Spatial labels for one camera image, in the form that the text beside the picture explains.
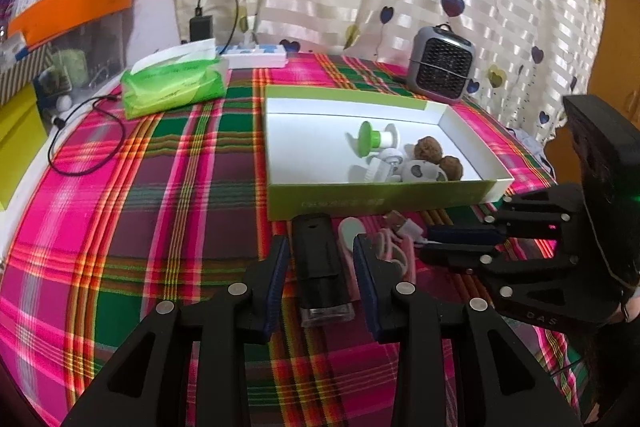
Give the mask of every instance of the power adapter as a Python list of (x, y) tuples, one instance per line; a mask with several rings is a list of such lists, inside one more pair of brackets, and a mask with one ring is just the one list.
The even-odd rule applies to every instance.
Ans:
[(189, 40), (191, 42), (204, 41), (213, 36), (213, 18), (202, 15), (202, 8), (196, 8), (195, 16), (189, 20)]

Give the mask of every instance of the portable fan heater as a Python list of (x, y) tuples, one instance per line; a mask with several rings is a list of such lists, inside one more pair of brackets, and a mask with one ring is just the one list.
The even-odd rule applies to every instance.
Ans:
[(473, 44), (448, 24), (425, 26), (414, 38), (406, 86), (438, 102), (457, 102), (465, 92), (475, 58)]

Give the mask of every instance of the green tissue package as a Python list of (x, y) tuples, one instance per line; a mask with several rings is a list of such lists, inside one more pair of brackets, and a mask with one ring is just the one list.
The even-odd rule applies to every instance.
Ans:
[(127, 120), (224, 96), (227, 67), (217, 57), (126, 71), (120, 83)]

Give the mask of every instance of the yellow folder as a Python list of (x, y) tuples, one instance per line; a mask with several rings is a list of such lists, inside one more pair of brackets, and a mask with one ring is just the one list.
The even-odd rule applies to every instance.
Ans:
[(0, 108), (0, 210), (6, 210), (22, 176), (47, 139), (29, 83)]

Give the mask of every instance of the orange lid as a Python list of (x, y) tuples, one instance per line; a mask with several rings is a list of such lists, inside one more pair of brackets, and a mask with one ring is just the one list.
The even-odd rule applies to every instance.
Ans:
[(126, 10), (133, 0), (39, 0), (9, 22), (8, 36), (22, 32), (37, 48), (76, 26)]

